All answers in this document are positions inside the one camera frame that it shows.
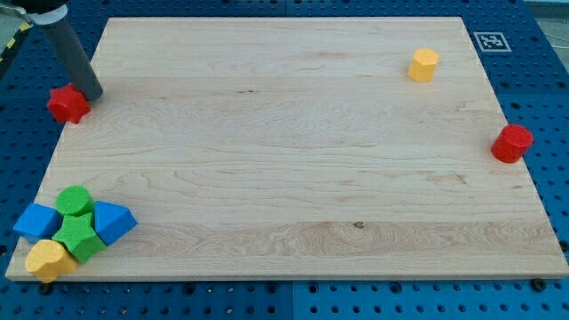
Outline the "black robot arm end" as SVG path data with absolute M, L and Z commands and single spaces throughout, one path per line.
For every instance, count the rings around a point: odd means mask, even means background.
M 44 14 L 67 4 L 68 0 L 9 0 L 9 3 L 24 9 L 26 13 Z

